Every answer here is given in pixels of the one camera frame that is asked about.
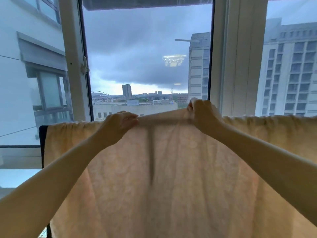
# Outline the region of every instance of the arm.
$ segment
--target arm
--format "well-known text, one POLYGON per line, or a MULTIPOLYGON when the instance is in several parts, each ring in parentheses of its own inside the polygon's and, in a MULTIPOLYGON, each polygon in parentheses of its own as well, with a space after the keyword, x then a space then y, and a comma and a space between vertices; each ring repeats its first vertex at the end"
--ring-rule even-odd
POLYGON ((210 101, 193 100, 194 123, 226 145, 286 201, 317 226, 317 165, 225 124, 210 101))
POLYGON ((1 237, 38 237, 90 161, 117 143, 133 126, 137 115, 108 116, 99 130, 0 200, 1 237))

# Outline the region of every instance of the white building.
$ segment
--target white building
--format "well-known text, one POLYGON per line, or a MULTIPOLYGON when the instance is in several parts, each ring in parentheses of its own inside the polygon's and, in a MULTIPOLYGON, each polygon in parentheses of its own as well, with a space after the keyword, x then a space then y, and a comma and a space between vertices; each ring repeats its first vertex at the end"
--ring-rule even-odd
POLYGON ((73 119, 57 0, 0 0, 0 68, 0 145, 73 119))
POLYGON ((189 46, 188 100, 207 100, 211 33, 192 34, 189 46))
POLYGON ((256 116, 317 115, 317 22, 267 19, 256 116))
POLYGON ((169 100, 161 100, 158 102, 139 102, 129 104, 127 102, 120 103, 93 103, 94 120, 104 120, 108 115, 120 111, 128 111, 139 116, 167 112, 177 109, 177 103, 170 104, 169 100))

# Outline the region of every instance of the black fabric edge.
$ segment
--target black fabric edge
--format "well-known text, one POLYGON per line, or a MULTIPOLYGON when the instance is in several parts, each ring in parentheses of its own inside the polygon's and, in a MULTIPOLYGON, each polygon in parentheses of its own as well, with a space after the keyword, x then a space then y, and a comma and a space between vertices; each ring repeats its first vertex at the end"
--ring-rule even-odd
MULTIPOLYGON (((42 157, 42 169, 44 168, 44 148, 45 148, 45 139, 47 133, 48 125, 42 125, 39 128, 39 135, 40 135, 40 145, 41 145, 41 157, 42 157)), ((46 238, 52 238, 52 232, 50 224, 46 226, 46 238)))

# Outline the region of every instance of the window latch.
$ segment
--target window latch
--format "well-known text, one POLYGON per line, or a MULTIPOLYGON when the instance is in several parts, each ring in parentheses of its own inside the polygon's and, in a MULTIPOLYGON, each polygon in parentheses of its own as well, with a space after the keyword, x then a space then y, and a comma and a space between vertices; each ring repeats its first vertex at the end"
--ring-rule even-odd
POLYGON ((81 65, 81 72, 83 75, 85 75, 89 72, 89 68, 87 65, 87 58, 85 56, 84 56, 84 63, 81 65))

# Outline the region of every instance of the hand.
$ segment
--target hand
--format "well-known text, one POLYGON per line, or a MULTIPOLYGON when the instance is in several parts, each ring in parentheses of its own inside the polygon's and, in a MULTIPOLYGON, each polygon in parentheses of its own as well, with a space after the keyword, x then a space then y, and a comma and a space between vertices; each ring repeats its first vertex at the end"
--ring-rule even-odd
POLYGON ((101 150, 116 144, 126 132, 139 124, 137 117, 138 115, 125 111, 109 115, 92 135, 93 142, 101 150))
POLYGON ((206 135, 214 137, 225 125, 218 109, 209 100, 192 98, 187 106, 196 128, 206 135))

